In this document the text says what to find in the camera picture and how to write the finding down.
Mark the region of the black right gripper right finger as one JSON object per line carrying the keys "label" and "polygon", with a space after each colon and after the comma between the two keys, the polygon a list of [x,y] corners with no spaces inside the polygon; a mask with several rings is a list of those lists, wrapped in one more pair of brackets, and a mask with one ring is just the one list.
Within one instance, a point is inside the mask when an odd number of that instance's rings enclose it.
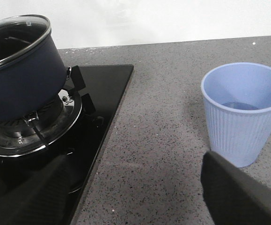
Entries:
{"label": "black right gripper right finger", "polygon": [[271,225],[271,189],[214,151],[203,156],[201,184],[216,225]]}

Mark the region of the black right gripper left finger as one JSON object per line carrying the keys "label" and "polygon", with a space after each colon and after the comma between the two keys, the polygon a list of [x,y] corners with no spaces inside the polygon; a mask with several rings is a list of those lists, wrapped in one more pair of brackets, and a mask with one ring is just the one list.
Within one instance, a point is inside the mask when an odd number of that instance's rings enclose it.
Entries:
{"label": "black right gripper left finger", "polygon": [[66,158],[59,156],[0,197],[0,225],[58,225],[69,189]]}

